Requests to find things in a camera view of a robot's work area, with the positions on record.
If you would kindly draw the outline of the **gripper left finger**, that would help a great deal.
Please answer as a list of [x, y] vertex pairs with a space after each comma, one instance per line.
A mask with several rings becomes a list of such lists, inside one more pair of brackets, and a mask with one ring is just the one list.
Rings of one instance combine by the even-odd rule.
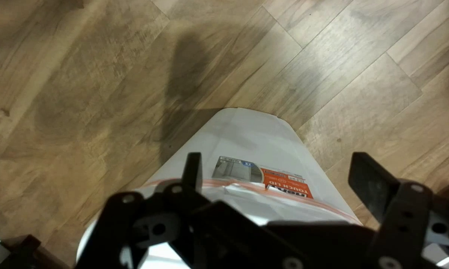
[[112, 195], [76, 269], [138, 269], [151, 246], [167, 243], [190, 269], [305, 269], [306, 257], [224, 201], [202, 193], [202, 154], [187, 155], [183, 174], [149, 198]]

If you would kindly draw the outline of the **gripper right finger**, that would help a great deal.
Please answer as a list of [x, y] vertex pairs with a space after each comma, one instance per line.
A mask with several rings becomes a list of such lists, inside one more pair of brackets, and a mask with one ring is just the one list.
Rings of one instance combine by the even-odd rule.
[[348, 183], [380, 224], [364, 269], [438, 269], [422, 256], [429, 244], [449, 256], [449, 198], [394, 177], [366, 152], [351, 155]]

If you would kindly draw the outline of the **white touch-lid trash bin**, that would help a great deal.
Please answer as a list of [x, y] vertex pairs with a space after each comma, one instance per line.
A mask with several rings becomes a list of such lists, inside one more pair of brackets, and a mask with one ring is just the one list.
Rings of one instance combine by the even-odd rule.
[[189, 152], [202, 153], [202, 193], [259, 225], [269, 221], [360, 222], [291, 126], [243, 108], [215, 114], [142, 186], [182, 174]]

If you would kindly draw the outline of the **dark wooden furniture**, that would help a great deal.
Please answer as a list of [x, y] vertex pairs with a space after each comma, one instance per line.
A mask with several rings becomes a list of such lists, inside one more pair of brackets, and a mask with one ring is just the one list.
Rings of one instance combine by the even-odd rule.
[[0, 269], [71, 269], [31, 234], [0, 240]]

